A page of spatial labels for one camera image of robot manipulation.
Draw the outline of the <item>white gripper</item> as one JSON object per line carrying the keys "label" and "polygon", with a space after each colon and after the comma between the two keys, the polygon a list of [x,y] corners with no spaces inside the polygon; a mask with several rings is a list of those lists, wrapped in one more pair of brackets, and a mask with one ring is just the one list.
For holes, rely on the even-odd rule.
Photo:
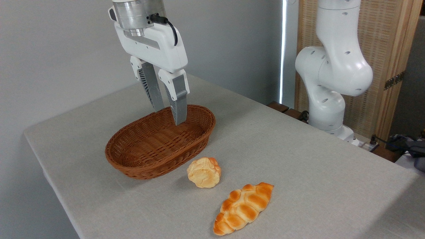
{"label": "white gripper", "polygon": [[186,121],[190,89],[184,68],[188,60],[179,31],[176,29],[178,43],[174,45],[174,34],[169,25],[154,24],[145,28],[141,37],[128,37],[117,22],[114,26],[121,45],[131,55],[130,63],[135,77],[142,83],[154,111],[162,110],[164,103],[153,65],[161,68],[158,75],[164,83],[175,124]]}

